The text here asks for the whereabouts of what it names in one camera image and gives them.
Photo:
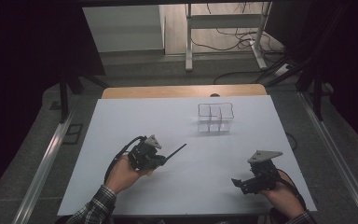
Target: clear plastic box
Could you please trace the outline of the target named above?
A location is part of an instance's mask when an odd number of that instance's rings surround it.
[[[199,104],[199,132],[229,132],[234,119],[231,103]]]

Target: wooden table edge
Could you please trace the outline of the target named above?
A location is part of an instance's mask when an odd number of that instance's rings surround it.
[[[194,85],[107,88],[102,99],[209,97],[213,93],[220,96],[267,95],[260,84]]]

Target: checkered shirt sleeve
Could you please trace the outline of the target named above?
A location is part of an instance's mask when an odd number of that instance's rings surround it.
[[[101,185],[89,203],[71,216],[66,223],[102,223],[115,209],[116,194],[107,186]]]
[[[307,211],[301,216],[286,222],[286,224],[316,224],[316,221],[315,219],[313,219],[312,215],[310,214],[310,211]]]

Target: white tabletop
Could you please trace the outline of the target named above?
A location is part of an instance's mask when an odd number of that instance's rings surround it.
[[[229,132],[199,133],[198,105],[232,103]],[[267,213],[260,195],[243,195],[231,178],[253,177],[247,163],[257,150],[295,181],[310,211],[315,204],[269,96],[99,100],[58,215],[72,215],[103,183],[114,156],[139,135],[155,134],[168,156],[187,146],[117,197],[114,215],[249,215]]]

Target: wrist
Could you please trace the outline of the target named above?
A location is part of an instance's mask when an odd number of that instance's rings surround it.
[[[113,181],[107,181],[105,185],[110,188],[115,194],[119,194],[122,191],[122,188]]]
[[[294,209],[289,214],[287,214],[287,216],[289,217],[290,220],[292,220],[296,217],[303,215],[304,213],[305,213],[304,209]]]

